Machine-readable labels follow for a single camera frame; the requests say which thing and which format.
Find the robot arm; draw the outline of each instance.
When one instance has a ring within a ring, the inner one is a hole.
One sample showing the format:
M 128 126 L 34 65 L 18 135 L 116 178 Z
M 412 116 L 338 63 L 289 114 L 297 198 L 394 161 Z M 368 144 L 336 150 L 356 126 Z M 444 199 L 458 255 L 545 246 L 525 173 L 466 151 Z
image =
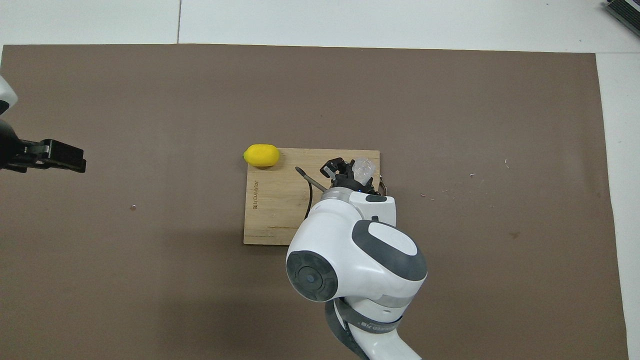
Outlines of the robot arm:
M 355 181 L 353 164 L 321 169 L 332 187 L 294 236 L 287 275 L 300 295 L 326 303 L 329 328 L 361 359 L 420 359 L 396 328 L 427 276 L 424 256 L 395 227 L 395 200 L 371 179 Z
M 9 110 L 18 97 L 0 76 L 0 115 Z M 21 140 L 11 125 L 0 119 L 0 169 L 27 172 L 27 168 L 62 168 L 84 172 L 84 151 L 53 139 L 41 142 Z

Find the wooden board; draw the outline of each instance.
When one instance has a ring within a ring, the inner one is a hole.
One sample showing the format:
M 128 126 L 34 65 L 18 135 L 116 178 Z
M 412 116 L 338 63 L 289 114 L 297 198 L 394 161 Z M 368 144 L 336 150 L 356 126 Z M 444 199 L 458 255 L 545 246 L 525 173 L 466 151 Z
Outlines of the wooden board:
M 331 181 L 320 174 L 328 160 L 341 157 L 345 161 L 369 158 L 376 164 L 373 186 L 380 183 L 380 151 L 281 148 L 280 160 L 272 167 L 251 165 L 246 173 L 244 204 L 244 243 L 258 245 L 288 245 L 304 220 L 309 202 L 307 182 L 297 173 L 302 168 L 307 175 L 329 187 Z M 314 188 L 313 204 L 320 200 L 320 190 Z

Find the brown paper surface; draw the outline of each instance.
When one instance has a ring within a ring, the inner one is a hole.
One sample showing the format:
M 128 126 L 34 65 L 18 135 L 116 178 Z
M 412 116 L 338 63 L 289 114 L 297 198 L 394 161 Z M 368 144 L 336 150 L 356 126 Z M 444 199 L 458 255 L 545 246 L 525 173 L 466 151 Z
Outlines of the brown paper surface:
M 286 247 L 243 245 L 252 143 L 380 150 L 425 359 L 627 358 L 593 54 L 7 45 L 1 70 L 18 136 L 88 162 L 0 171 L 3 358 L 354 359 Z

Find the yellow lemon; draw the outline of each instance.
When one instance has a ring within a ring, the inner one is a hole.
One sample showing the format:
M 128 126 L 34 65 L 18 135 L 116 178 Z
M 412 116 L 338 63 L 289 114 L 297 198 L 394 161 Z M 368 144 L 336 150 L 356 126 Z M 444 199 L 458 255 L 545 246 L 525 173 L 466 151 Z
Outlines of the yellow lemon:
M 244 152 L 243 158 L 254 167 L 270 167 L 280 159 L 280 151 L 268 143 L 255 143 Z

